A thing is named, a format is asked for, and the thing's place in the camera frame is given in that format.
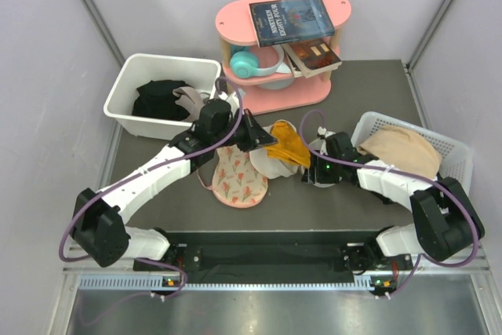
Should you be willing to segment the mustard yellow bra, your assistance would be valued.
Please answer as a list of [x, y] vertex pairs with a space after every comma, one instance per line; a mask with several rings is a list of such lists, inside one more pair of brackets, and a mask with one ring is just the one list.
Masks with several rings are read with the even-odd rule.
[[270, 134], [277, 143], [265, 148], [269, 158], [276, 158], [295, 166], [310, 167], [310, 151], [291, 124], [283, 120], [277, 121], [272, 125]]

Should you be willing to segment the white mesh laundry bag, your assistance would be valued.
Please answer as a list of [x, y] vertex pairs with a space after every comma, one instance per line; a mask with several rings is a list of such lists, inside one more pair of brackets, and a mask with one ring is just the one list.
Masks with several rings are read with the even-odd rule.
[[[287, 121], [296, 130], [296, 127], [291, 122]], [[264, 130], [270, 133], [271, 127], [266, 126]], [[263, 174], [269, 180], [276, 179], [279, 177], [292, 177], [293, 175], [300, 174], [303, 175], [303, 166], [291, 165], [288, 162], [283, 162], [282, 160], [276, 158], [269, 158], [265, 150], [266, 147], [262, 147], [255, 151], [249, 153], [251, 163], [256, 168], [256, 170]]]

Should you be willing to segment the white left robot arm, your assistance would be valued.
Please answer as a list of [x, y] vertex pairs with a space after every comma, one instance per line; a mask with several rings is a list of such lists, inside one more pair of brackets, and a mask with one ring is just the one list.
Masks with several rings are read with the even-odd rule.
[[102, 268], [122, 258], [140, 258], [170, 269], [177, 262], [176, 248], [159, 230], [129, 227], [132, 216], [169, 185], [210, 161], [217, 148], [250, 152], [276, 142], [240, 100], [211, 99], [192, 126], [150, 161], [107, 188], [82, 191], [68, 234]]

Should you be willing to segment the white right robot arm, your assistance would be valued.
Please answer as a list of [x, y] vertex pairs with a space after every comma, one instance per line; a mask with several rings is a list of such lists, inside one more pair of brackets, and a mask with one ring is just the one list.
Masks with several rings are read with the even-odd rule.
[[478, 252], [482, 222], [462, 184], [439, 174], [442, 156], [419, 133], [385, 125], [359, 146], [345, 132], [317, 130], [316, 177], [324, 184], [349, 183], [408, 209], [413, 222], [380, 231], [366, 249], [368, 263], [387, 267], [402, 254], [423, 254], [443, 265], [467, 247]]

